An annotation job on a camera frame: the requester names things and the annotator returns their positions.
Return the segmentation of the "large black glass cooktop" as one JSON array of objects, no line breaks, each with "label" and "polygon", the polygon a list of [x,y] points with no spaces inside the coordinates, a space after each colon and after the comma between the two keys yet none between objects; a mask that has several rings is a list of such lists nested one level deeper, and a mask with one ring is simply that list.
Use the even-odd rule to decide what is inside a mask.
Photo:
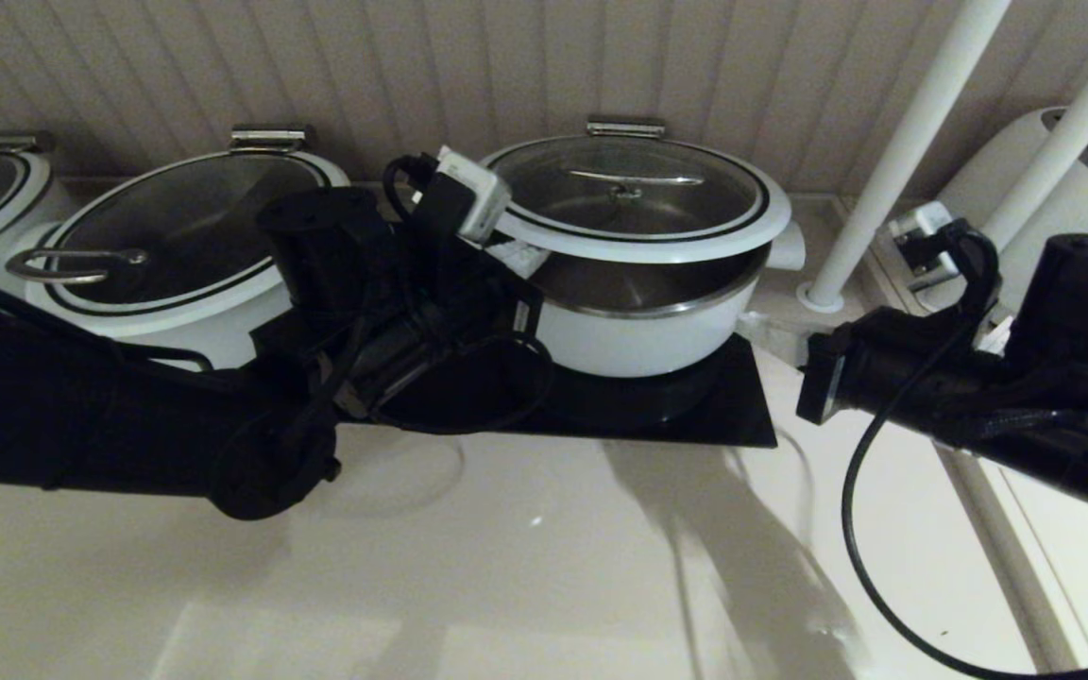
[{"label": "large black glass cooktop", "polygon": [[[381,219],[261,228],[293,310],[254,332],[260,356],[297,388],[276,434],[305,448],[346,417],[346,378],[368,332],[400,309],[404,283],[448,293],[491,265],[486,248]],[[543,297],[517,280],[514,316]],[[566,369],[547,350],[547,397],[519,423],[371,423],[420,434],[514,432],[701,445],[772,445],[767,401],[746,339],[734,332],[698,363],[660,376],[617,379]]]}]

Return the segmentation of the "white toaster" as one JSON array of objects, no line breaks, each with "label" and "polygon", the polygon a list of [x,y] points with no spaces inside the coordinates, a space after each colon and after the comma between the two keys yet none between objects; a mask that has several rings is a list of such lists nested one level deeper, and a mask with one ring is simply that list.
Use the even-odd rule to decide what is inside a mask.
[{"label": "white toaster", "polygon": [[[1024,113],[1011,122],[945,184],[938,201],[951,215],[982,228],[1065,112],[1064,107],[1049,107]],[[998,309],[1007,314],[1019,309],[1033,270],[1050,237],[1081,232],[1088,232],[1088,145],[1044,198],[1044,203],[1002,249],[1003,284]]]}]

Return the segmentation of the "white slanted pole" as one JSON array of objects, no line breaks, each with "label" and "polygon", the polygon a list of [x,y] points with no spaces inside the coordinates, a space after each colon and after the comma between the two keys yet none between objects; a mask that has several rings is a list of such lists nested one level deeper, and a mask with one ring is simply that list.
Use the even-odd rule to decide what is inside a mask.
[{"label": "white slanted pole", "polygon": [[799,302],[813,313],[829,316],[842,309],[846,282],[959,102],[1011,2],[962,0],[820,271],[795,289]]},{"label": "white slanted pole", "polygon": [[1066,108],[1058,127],[980,228],[1000,255],[1088,145],[1088,81],[1070,104],[1058,107]]}]

